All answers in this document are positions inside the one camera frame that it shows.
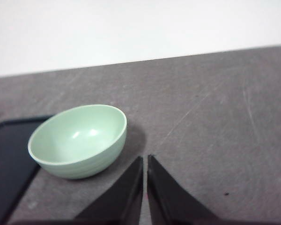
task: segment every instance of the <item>scratch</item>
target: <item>scratch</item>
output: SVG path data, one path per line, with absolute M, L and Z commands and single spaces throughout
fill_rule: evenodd
M 225 81 L 222 81 L 222 82 L 219 82 L 214 88 L 213 88 L 213 90 L 212 91 L 216 91 L 222 84 L 224 84 L 224 82 Z M 203 88 L 200 92 L 199 92 L 199 94 L 201 93 L 201 92 L 203 92 L 205 89 L 207 89 L 208 88 L 208 86 L 206 86 L 205 88 Z M 166 141 L 166 139 L 170 136 L 170 134 L 173 132 L 173 130 L 193 111 L 193 110 L 196 110 L 199 106 L 200 106 L 200 104 L 211 94 L 211 92 L 212 91 L 210 91 L 210 92 L 208 92 L 195 106 L 193 106 L 192 108 L 190 108 L 187 112 L 186 112 L 186 114 L 184 114 L 184 116 L 172 127 L 172 129 L 169 131 L 169 133 L 164 137 L 164 139 L 160 142 L 160 144 L 159 144 L 159 146 L 161 146 L 165 141 Z
M 249 94 L 247 95 L 244 90 L 243 90 L 243 96 L 244 96 L 244 102 L 245 102 L 245 105 L 247 107 L 248 114 L 249 114 L 249 117 L 250 117 L 250 121 L 251 121 L 253 130 L 254 130 L 254 134 L 255 134 L 255 136 L 257 138 L 257 142 L 259 142 L 259 140 L 260 140 L 259 132 L 258 132 L 258 129 L 257 129 L 256 125 L 255 125 L 255 122 L 254 122 L 254 119 L 253 119 L 253 115 L 252 115 L 252 111 L 251 111 L 251 107 L 250 107 L 250 96 L 249 96 Z
M 187 117 L 187 115 L 190 114 L 191 111 L 193 111 L 194 109 L 197 109 L 200 106 L 200 104 L 204 101 L 204 99 L 207 98 L 209 95 L 210 95 L 210 92 L 207 93 L 195 106 L 190 108 L 190 110 L 187 111 L 187 113 L 172 127 L 172 129 L 169 131 L 169 133 L 165 136 L 165 138 L 159 145 L 162 145 L 165 142 L 165 140 L 168 138 L 168 136 L 173 132 L 173 130 L 185 119 L 185 117 Z

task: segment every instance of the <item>light green bowl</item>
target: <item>light green bowl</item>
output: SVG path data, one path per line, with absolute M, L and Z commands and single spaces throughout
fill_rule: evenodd
M 46 171 L 67 179 L 94 175 L 121 153 L 127 118 L 110 105 L 84 105 L 61 112 L 31 135 L 28 151 Z

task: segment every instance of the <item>black tray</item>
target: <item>black tray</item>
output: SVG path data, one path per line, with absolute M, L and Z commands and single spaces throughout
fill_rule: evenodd
M 27 144 L 50 116 L 0 123 L 0 224 L 5 223 L 39 169 Z

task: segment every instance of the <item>table surface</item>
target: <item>table surface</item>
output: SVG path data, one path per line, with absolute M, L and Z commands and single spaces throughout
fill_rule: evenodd
M 83 180 L 40 170 L 11 221 L 73 218 L 155 154 L 218 216 L 281 222 L 281 47 L 0 78 L 0 121 L 95 103 L 126 113 L 122 154 Z M 151 224 L 146 192 L 140 224 Z

